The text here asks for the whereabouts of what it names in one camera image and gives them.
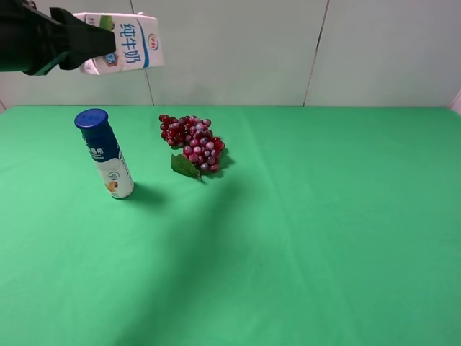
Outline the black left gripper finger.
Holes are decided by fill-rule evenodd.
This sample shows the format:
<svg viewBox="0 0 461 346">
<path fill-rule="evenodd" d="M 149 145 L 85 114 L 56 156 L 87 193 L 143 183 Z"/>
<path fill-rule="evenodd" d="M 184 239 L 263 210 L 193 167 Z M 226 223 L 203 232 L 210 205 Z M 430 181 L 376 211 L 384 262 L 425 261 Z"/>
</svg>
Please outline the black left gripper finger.
<svg viewBox="0 0 461 346">
<path fill-rule="evenodd" d="M 89 59 L 116 51 L 112 31 L 87 24 L 62 8 L 51 7 L 50 15 L 54 20 L 51 43 L 61 70 L 74 70 Z"/>
</svg>

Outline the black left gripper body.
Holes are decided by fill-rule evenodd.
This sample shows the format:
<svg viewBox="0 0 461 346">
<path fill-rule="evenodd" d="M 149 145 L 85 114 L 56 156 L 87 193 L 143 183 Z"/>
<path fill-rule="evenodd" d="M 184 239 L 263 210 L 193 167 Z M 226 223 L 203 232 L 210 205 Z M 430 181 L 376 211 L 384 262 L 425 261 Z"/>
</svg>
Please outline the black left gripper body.
<svg viewBox="0 0 461 346">
<path fill-rule="evenodd" d="M 44 76 L 69 56 L 64 27 L 32 1 L 1 2 L 1 71 Z"/>
</svg>

